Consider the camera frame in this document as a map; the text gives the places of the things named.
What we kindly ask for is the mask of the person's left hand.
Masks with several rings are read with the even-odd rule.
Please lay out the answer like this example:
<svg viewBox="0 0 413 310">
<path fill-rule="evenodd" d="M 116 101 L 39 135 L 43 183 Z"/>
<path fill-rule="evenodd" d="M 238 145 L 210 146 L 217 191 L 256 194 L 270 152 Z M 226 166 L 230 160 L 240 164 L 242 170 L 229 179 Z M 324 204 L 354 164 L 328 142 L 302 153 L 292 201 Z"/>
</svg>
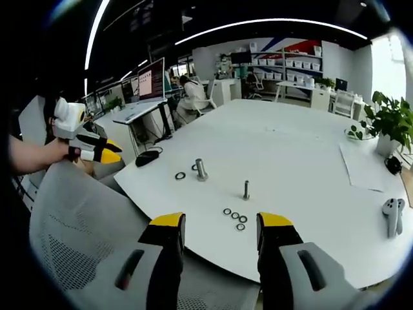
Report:
<svg viewBox="0 0 413 310">
<path fill-rule="evenodd" d="M 56 138 L 46 145 L 47 153 L 52 163 L 67 159 L 77 163 L 81 154 L 79 148 L 71 147 L 66 140 Z"/>
</svg>

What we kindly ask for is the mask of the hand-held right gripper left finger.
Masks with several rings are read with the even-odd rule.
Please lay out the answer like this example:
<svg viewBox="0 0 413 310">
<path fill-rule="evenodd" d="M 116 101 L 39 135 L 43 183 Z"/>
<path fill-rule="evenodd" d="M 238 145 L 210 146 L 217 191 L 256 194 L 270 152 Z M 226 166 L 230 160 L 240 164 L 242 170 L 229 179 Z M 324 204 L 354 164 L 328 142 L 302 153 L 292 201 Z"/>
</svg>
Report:
<svg viewBox="0 0 413 310">
<path fill-rule="evenodd" d="M 182 212 L 150 221 L 139 240 L 101 261 L 80 292 L 81 309 L 176 309 L 183 271 Z"/>
</svg>

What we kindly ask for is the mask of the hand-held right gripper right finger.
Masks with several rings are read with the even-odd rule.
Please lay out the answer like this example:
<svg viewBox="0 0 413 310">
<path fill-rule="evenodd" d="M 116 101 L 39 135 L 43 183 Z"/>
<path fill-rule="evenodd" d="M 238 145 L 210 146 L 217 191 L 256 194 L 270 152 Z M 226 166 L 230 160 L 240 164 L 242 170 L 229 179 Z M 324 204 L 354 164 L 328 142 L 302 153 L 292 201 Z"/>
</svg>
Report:
<svg viewBox="0 0 413 310">
<path fill-rule="evenodd" d="M 263 309 L 375 308 L 378 296 L 353 287 L 342 265 L 304 242 L 289 219 L 259 212 L 256 220 Z"/>
</svg>

